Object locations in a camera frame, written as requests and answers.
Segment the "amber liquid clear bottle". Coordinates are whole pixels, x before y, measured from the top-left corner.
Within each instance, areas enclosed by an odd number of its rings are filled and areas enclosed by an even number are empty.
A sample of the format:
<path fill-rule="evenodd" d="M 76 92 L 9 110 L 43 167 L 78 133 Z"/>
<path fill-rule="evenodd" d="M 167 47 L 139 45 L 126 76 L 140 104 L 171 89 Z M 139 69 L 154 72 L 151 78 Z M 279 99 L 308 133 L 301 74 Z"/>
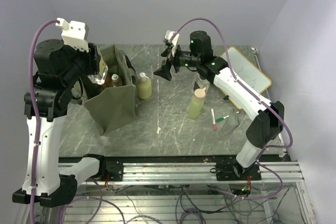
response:
<path fill-rule="evenodd" d="M 113 74 L 111 76 L 111 82 L 109 84 L 109 87 L 121 87 L 121 86 L 123 86 L 121 77 L 117 74 Z"/>

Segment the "tall clear square bottle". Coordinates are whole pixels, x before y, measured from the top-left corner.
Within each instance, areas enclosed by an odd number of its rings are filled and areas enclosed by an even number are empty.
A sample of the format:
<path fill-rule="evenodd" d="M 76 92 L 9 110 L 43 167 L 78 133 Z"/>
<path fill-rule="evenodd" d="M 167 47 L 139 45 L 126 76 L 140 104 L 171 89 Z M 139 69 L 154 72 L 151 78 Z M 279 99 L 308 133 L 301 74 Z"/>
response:
<path fill-rule="evenodd" d="M 88 78 L 92 83 L 103 85 L 106 82 L 108 66 L 105 60 L 100 57 L 98 64 L 98 73 L 89 75 Z"/>

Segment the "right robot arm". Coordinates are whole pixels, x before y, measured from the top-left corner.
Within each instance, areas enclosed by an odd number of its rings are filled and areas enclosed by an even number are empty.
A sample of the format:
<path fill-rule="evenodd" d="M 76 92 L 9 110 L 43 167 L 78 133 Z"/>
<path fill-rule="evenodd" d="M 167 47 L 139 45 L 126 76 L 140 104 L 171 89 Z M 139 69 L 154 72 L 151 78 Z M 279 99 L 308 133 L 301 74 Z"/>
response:
<path fill-rule="evenodd" d="M 179 34 L 168 30 L 164 36 L 166 49 L 161 56 L 165 58 L 161 67 L 154 72 L 156 76 L 171 80 L 170 69 L 179 71 L 180 67 L 192 67 L 198 74 L 234 99 L 251 119 L 246 131 L 247 141 L 237 154 L 231 167 L 236 179 L 244 179 L 250 168 L 259 159 L 269 141 L 284 129 L 284 105 L 271 102 L 231 70 L 228 59 L 214 56 L 211 38 L 205 31 L 190 34 L 190 49 L 183 51 L 178 45 Z"/>

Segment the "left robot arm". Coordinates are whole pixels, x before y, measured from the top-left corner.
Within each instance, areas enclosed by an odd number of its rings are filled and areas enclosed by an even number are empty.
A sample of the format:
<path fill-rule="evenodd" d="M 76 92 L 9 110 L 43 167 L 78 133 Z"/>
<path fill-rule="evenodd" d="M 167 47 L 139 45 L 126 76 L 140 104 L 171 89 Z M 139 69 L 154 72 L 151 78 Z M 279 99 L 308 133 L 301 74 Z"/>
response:
<path fill-rule="evenodd" d="M 38 202 L 49 208 L 66 205 L 87 179 L 106 177 L 105 158 L 98 154 L 86 154 L 70 168 L 58 166 L 61 132 L 73 99 L 71 90 L 81 77 L 98 72 L 100 59 L 93 43 L 84 49 L 66 45 L 59 39 L 48 39 L 33 50 L 37 72 L 30 88 L 35 96 L 30 92 L 24 96 L 29 132 L 28 165 L 22 187 L 12 194 L 14 203 Z"/>

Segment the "olive canvas bag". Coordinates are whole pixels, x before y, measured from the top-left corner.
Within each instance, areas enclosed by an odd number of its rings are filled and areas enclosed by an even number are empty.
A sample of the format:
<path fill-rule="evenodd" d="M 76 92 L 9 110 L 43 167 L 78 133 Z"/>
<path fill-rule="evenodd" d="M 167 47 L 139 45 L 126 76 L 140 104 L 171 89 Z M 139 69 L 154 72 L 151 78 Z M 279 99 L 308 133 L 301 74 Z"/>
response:
<path fill-rule="evenodd" d="M 123 83 L 121 87 L 104 88 L 92 83 L 88 77 L 81 78 L 87 95 L 83 106 L 93 119 L 98 134 L 102 136 L 136 119 L 136 85 L 140 80 L 129 57 L 116 45 L 103 45 L 100 52 L 107 63 L 108 74 L 117 74 Z"/>

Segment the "yellow-green pump bottle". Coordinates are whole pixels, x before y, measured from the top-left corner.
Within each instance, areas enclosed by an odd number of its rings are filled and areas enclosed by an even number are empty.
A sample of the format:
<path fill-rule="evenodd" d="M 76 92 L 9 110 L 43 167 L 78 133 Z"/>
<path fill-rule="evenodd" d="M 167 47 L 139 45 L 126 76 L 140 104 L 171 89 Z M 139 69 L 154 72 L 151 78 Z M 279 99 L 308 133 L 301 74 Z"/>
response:
<path fill-rule="evenodd" d="M 152 82 L 151 79 L 144 73 L 139 74 L 139 84 L 136 86 L 138 97 L 146 100 L 152 95 Z"/>

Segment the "short clear square bottle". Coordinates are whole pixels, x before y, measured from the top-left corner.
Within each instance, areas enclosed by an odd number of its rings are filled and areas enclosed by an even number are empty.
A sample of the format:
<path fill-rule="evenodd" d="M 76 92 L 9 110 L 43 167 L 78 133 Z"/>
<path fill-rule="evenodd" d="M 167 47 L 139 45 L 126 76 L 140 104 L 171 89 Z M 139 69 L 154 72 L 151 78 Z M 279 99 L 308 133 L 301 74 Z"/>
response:
<path fill-rule="evenodd" d="M 205 92 L 208 91 L 210 82 L 200 76 L 198 72 L 194 74 L 194 79 L 193 79 L 193 90 L 195 91 L 196 89 L 203 89 L 205 88 Z"/>

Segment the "green bottle peach cap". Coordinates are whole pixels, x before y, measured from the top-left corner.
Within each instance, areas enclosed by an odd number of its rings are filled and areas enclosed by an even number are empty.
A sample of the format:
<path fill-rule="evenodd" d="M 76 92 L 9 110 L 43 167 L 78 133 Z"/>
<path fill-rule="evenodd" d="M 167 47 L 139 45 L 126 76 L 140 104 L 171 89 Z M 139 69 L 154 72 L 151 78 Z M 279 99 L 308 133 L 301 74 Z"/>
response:
<path fill-rule="evenodd" d="M 200 115 L 204 105 L 205 97 L 206 88 L 199 88 L 194 91 L 193 97 L 188 107 L 188 116 L 191 119 L 195 119 Z"/>

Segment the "green whiteboard marker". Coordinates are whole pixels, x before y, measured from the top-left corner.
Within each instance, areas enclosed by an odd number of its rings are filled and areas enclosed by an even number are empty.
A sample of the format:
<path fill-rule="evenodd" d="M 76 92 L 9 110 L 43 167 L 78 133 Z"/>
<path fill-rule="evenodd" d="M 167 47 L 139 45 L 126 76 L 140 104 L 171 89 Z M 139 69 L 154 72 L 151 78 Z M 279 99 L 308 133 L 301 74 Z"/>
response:
<path fill-rule="evenodd" d="M 223 120 L 225 120 L 225 119 L 228 118 L 228 117 L 229 117 L 229 115 L 224 116 L 224 117 L 217 118 L 217 119 L 216 119 L 216 122 L 223 121 Z"/>

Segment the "red whiteboard marker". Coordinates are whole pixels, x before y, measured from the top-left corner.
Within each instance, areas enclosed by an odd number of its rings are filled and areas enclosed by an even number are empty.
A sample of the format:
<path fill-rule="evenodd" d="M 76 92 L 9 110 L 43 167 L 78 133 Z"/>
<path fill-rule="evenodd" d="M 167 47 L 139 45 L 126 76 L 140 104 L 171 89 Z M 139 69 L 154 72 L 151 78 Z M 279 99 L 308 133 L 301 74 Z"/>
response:
<path fill-rule="evenodd" d="M 215 113 L 214 113 L 213 108 L 211 108 L 211 118 L 212 118 L 213 130 L 216 131 L 217 130 L 217 125 L 216 125 Z"/>

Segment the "clear plastic cup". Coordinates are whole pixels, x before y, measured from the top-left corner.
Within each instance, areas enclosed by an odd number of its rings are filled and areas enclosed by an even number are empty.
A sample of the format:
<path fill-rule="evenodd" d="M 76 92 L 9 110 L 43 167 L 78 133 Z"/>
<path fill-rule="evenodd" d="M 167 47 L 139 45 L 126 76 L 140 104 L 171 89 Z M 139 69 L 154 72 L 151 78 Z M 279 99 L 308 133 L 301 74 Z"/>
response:
<path fill-rule="evenodd" d="M 235 131 L 235 129 L 240 125 L 237 114 L 229 115 L 225 120 L 223 127 L 220 131 L 224 138 L 228 138 Z"/>

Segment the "aluminium mounting rail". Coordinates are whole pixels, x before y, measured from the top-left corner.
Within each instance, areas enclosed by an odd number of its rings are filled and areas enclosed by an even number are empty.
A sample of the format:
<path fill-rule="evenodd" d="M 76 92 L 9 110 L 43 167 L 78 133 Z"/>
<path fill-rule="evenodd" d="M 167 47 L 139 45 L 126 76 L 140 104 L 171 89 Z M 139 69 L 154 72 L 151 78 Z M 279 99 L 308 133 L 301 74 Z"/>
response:
<path fill-rule="evenodd" d="M 295 162 L 266 162 L 243 169 L 232 156 L 214 156 L 209 162 L 196 162 L 196 157 L 167 157 L 127 161 L 119 158 L 87 154 L 77 163 L 55 157 L 51 161 L 38 159 L 36 184 L 42 193 L 55 191 L 65 179 L 82 184 L 88 178 L 107 180 L 120 185 L 160 185 L 214 183 L 222 181 L 261 181 L 270 179 L 293 182 L 302 179 Z"/>

